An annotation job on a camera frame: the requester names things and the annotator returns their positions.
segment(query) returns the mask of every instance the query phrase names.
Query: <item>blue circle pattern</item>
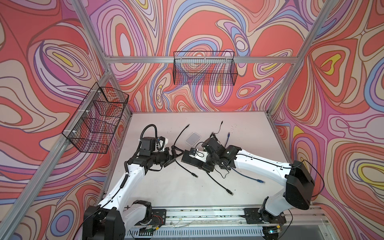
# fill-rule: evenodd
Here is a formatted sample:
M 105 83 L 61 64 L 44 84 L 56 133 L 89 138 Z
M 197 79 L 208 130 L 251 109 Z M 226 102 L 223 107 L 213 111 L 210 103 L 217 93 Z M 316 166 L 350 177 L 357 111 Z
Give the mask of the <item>blue circle pattern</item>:
M 70 219 L 70 222 L 67 226 L 67 228 L 64 230 L 64 231 L 59 231 L 58 228 L 57 228 L 57 221 L 63 217 L 63 216 L 67 216 L 69 219 Z M 65 234 L 67 234 L 70 230 L 71 230 L 71 227 L 72 227 L 72 224 L 73 224 L 73 212 L 71 210 L 64 210 L 62 212 L 60 212 L 52 221 L 52 224 L 51 224 L 51 233 L 55 236 L 55 237 L 61 237 L 61 236 L 64 236 Z

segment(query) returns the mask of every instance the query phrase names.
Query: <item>white tabletop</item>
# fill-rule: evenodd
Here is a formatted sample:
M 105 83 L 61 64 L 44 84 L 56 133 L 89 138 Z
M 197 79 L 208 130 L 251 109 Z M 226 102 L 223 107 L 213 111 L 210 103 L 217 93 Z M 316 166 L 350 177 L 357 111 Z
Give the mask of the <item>white tabletop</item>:
M 222 145 L 225 144 L 228 132 L 230 132 L 227 145 L 238 146 L 271 160 L 286 162 L 264 112 L 135 113 L 132 116 L 109 190 L 123 175 L 123 163 L 134 154 L 141 131 L 148 124 L 155 124 L 158 136 L 169 139 L 167 145 L 169 148 L 182 129 L 190 124 L 176 143 L 177 147 L 189 150 L 191 146 L 185 142 L 185 139 L 192 132 L 201 136 L 199 142 L 205 141 L 211 132 L 219 130 L 221 121 L 223 124 L 216 136 Z M 144 136 L 154 136 L 154 129 L 149 128 Z M 210 179 L 203 170 L 182 163 L 181 156 L 177 160 L 199 177 L 193 177 L 176 163 L 163 168 L 160 172 L 148 171 L 130 197 L 129 204 L 131 205 L 135 200 L 150 201 L 154 207 L 262 204 L 265 197 L 271 196 L 283 188 L 276 182 L 247 170 L 237 169 L 242 174 L 264 180 L 266 183 L 261 184 L 245 178 L 232 170 L 225 179 L 222 179 L 220 174 L 215 171 L 210 173 L 216 181 L 234 193 L 234 195 L 230 195 Z M 217 166 L 216 169 L 223 175 L 226 173 Z

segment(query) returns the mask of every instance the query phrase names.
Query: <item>robotic arm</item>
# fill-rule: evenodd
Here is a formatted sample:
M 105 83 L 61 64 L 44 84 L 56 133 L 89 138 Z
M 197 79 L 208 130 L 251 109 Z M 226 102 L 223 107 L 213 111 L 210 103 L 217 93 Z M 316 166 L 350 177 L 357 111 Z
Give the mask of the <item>robotic arm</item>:
M 155 128 L 155 137 L 142 137 L 145 130 L 151 126 Z M 157 137 L 157 129 L 153 124 L 143 130 L 135 154 L 124 162 L 125 173 L 118 183 L 97 207 L 90 206 L 85 211 L 84 240 L 122 240 L 126 230 L 137 224 L 148 231 L 158 229 L 164 221 L 152 213 L 150 202 L 138 200 L 128 208 L 127 201 L 149 170 L 160 171 L 180 155 L 183 155 L 182 162 L 196 166 L 207 173 L 212 172 L 215 165 L 228 170 L 246 169 L 284 186 L 280 192 L 264 200 L 262 207 L 257 211 L 258 215 L 254 216 L 255 223 L 281 223 L 278 218 L 284 210 L 293 207 L 309 209 L 314 181 L 301 162 L 295 161 L 293 164 L 276 162 L 233 145 L 225 149 L 215 136 L 202 144 L 205 151 L 194 148 L 182 151 L 172 146 L 170 154 L 169 148 L 165 147 L 167 142 L 168 139 Z M 153 165 L 160 165 L 160 170 L 152 169 Z

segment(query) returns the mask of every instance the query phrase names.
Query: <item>black wire mesh basket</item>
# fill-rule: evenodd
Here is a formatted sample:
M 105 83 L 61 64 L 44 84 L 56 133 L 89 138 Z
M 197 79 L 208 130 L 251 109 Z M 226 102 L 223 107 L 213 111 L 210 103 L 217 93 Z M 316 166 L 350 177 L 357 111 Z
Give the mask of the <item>black wire mesh basket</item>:
M 63 132 L 64 136 L 80 152 L 107 153 L 128 98 L 128 94 L 115 88 L 98 87 L 69 135 Z
M 175 85 L 234 86 L 237 67 L 233 51 L 175 51 L 173 83 Z

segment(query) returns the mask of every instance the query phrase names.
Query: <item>patterned backdrop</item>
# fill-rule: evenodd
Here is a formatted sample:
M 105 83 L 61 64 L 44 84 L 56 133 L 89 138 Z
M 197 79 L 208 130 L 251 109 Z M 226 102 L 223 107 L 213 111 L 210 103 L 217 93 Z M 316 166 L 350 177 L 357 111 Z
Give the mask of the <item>patterned backdrop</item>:
M 273 115 L 340 239 L 384 239 L 383 39 L 384 1 L 340 1 Z
M 296 56 L 321 0 L 84 1 L 109 56 Z M 289 65 L 238 64 L 235 86 L 174 86 L 173 64 L 114 64 L 132 111 L 264 111 Z
M 69 1 L 38 2 L 0 1 L 0 220 L 103 74 Z M 97 200 L 126 120 L 105 155 L 67 148 L 13 239 L 71 238 Z

